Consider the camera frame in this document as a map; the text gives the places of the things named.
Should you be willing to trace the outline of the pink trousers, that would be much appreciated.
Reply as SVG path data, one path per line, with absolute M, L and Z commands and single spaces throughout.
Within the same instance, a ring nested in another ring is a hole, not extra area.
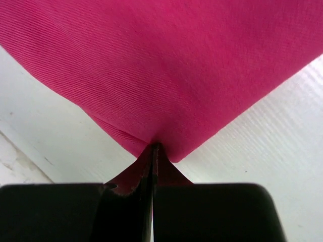
M 131 154 L 178 162 L 322 54 L 322 1 L 1 1 L 1 46 Z

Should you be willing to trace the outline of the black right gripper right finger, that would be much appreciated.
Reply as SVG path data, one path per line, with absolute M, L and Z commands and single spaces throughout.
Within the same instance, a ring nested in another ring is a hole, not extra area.
M 153 147 L 155 241 L 285 241 L 269 192 L 252 183 L 194 184 Z

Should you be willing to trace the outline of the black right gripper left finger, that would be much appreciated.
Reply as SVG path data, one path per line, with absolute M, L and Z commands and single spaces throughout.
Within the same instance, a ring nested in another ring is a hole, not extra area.
M 147 147 L 109 182 L 1 188 L 1 241 L 150 241 Z

